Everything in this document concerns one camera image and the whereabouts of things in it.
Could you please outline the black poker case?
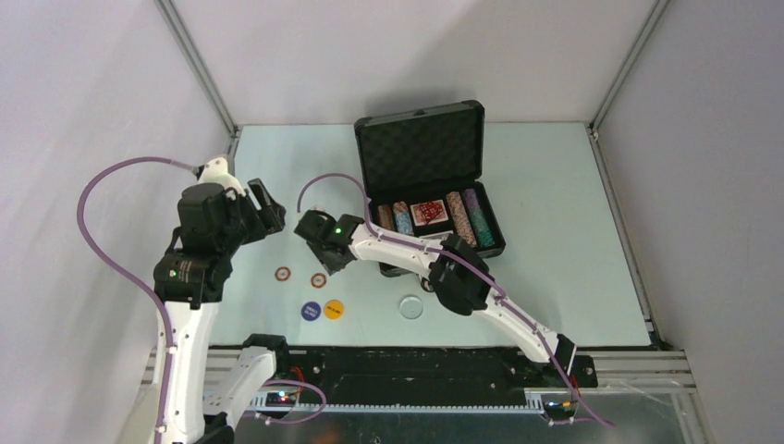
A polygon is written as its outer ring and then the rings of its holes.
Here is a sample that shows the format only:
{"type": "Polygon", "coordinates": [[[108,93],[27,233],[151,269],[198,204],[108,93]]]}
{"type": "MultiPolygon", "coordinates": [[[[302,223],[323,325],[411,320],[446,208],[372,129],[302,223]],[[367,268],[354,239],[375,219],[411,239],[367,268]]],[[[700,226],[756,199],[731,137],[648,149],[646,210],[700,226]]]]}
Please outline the black poker case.
{"type": "Polygon", "coordinates": [[[356,120],[353,129],[371,221],[380,226],[377,207],[382,204],[392,209],[394,203],[405,202],[410,211],[413,204],[441,199],[449,220],[423,227],[413,224],[413,236],[446,230],[458,234],[446,196],[457,191],[463,201],[465,190],[476,189],[496,243],[490,248],[479,244],[472,248],[483,259],[501,255],[507,243],[480,181],[484,115],[479,101],[466,100],[356,120]]]}

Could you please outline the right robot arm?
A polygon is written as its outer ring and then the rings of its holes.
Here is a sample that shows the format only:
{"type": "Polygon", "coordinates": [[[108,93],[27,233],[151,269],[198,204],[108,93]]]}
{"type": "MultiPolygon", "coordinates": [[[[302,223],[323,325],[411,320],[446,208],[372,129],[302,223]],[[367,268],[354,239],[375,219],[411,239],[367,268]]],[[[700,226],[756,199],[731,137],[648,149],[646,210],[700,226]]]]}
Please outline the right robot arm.
{"type": "Polygon", "coordinates": [[[443,240],[390,231],[358,216],[338,219],[311,209],[295,233],[304,239],[328,274],[354,261],[392,265],[425,278],[439,303],[456,315],[478,315],[507,335],[537,363],[541,380],[560,387],[575,373],[577,347],[562,333],[521,309],[489,273],[489,267],[460,236],[443,240]]]}

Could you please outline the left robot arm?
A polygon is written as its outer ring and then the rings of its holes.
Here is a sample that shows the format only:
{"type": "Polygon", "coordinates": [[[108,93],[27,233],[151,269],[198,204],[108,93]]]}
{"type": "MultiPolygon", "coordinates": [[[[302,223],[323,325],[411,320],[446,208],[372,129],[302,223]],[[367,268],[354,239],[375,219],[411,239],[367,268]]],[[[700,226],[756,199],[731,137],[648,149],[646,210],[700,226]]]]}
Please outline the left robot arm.
{"type": "Polygon", "coordinates": [[[159,414],[153,443],[229,443],[257,389],[292,373],[283,336],[251,334],[213,395],[205,399],[209,340],[238,249],[285,227],[285,208],[260,179],[243,194],[218,183],[188,187],[178,201],[180,224],[153,270],[164,319],[153,383],[159,414]]]}

